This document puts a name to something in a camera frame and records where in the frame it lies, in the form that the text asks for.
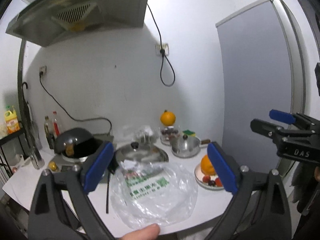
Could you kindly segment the person's fingertip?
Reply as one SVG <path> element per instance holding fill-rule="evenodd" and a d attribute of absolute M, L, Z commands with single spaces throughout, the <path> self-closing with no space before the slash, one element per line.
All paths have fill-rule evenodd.
<path fill-rule="evenodd" d="M 147 227 L 125 234 L 121 240 L 154 240 L 159 236 L 160 227 L 158 224 L 151 224 Z"/>

